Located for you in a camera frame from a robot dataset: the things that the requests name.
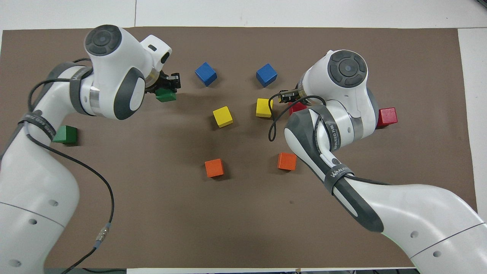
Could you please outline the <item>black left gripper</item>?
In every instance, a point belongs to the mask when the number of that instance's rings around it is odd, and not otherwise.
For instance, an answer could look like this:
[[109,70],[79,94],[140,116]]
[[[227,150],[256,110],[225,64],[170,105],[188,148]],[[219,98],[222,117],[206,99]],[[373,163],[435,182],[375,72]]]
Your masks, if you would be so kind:
[[170,76],[164,72],[160,72],[156,82],[153,85],[153,90],[166,89],[177,92],[181,88],[180,73],[172,73]]

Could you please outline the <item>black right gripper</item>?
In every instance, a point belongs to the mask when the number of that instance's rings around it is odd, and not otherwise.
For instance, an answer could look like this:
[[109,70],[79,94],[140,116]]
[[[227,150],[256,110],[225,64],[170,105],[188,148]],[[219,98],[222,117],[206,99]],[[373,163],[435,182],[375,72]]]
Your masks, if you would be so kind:
[[292,90],[285,90],[279,92],[279,103],[280,104],[287,104],[293,103],[296,101],[303,101],[303,98],[306,96],[306,93],[303,89],[292,89]]

